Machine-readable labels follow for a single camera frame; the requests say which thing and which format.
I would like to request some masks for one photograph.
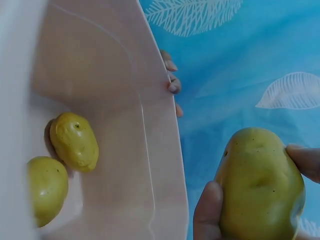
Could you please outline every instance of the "storage box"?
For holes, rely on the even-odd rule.
[[[29,240],[34,227],[26,225],[32,217],[21,184],[26,163],[56,157],[48,122],[66,111],[89,120],[100,156],[92,172],[68,170],[67,199],[52,222],[35,229],[41,239],[185,239],[189,214],[175,104],[140,4],[10,0],[2,11],[1,141],[10,170],[3,180],[16,191],[0,193],[4,211],[15,215],[11,223],[0,218],[7,226],[0,239]],[[14,224],[24,224],[21,233]]]

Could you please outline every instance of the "blue fabric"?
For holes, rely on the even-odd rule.
[[[190,220],[229,138],[263,127],[319,147],[319,0],[140,0],[178,66],[178,120]],[[300,227],[320,237],[320,186],[305,179]],[[192,239],[192,223],[188,240]]]

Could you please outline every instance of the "white leaf pattern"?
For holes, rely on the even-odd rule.
[[[230,21],[243,0],[153,0],[145,10],[150,23],[167,32],[188,37]]]
[[[305,110],[320,106],[320,77],[307,72],[287,74],[266,89],[257,108]]]

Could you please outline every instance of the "plastic potato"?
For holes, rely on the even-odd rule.
[[[51,157],[38,156],[27,164],[30,197],[38,227],[50,223],[61,211],[68,194],[68,173]]]
[[[220,229],[225,238],[295,238],[305,205],[304,180],[273,132],[255,127],[236,132],[215,180],[224,194]]]
[[[56,154],[70,168],[80,172],[95,169],[99,147],[89,122],[71,112],[62,113],[53,120],[50,140]]]

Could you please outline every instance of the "hand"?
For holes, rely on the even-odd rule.
[[[286,148],[303,175],[320,183],[320,148],[304,148],[289,144]],[[214,181],[209,182],[198,201],[193,217],[193,240],[222,240],[219,218],[223,203],[223,191]],[[320,240],[299,232],[295,240]]]
[[[168,84],[168,90],[173,94],[178,94],[181,91],[181,82],[180,80],[172,73],[178,70],[177,66],[172,61],[172,58],[169,53],[164,50],[160,50],[162,59],[164,61],[164,65],[168,70],[168,74],[170,76],[171,83]],[[181,107],[176,103],[175,104],[175,112],[178,118],[181,118],[184,115]]]

